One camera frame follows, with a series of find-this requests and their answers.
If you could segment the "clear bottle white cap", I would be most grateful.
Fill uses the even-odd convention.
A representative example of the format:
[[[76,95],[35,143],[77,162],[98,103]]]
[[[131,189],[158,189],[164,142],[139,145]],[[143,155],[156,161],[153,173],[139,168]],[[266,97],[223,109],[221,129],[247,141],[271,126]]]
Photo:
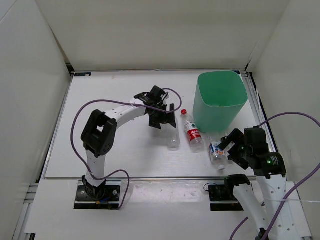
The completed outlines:
[[[176,117],[175,117],[175,123],[176,123],[176,127],[173,127],[170,124],[168,124],[166,128],[167,147],[170,151],[176,151],[180,147],[179,125]]]

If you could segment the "clear bottle red label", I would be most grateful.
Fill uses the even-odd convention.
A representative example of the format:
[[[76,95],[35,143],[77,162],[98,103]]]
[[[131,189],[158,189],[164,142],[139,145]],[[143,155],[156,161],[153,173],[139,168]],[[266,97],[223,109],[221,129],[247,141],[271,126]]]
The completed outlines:
[[[191,115],[187,112],[186,109],[182,109],[180,113],[183,129],[188,139],[188,143],[190,145],[191,150],[194,152],[201,151],[204,146],[203,139],[198,127],[195,124],[194,119],[191,117]]]

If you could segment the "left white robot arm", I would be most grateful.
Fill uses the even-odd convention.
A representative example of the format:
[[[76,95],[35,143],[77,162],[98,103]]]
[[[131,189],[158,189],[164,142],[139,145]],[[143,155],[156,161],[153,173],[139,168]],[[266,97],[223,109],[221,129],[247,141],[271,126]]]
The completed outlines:
[[[107,112],[94,110],[80,136],[86,152],[83,160],[87,172],[82,177],[86,194],[94,201],[100,201],[106,195],[105,159],[112,149],[116,131],[136,118],[147,115],[149,127],[161,129],[169,124],[176,128],[175,105],[167,105],[169,89],[154,86],[149,92],[135,95],[128,102],[116,102],[118,107]]]

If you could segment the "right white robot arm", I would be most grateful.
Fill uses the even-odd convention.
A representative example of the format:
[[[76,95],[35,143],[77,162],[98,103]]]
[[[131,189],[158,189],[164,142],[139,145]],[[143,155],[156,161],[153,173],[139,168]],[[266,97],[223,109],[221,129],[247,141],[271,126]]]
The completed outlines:
[[[287,201],[286,167],[278,152],[271,152],[266,132],[260,127],[235,128],[219,144],[221,150],[228,146],[231,160],[246,170],[251,168],[263,196],[263,203],[256,198],[251,182],[244,174],[229,175],[224,179],[224,193],[230,200],[238,200],[248,219],[256,229],[257,240],[300,240]]]

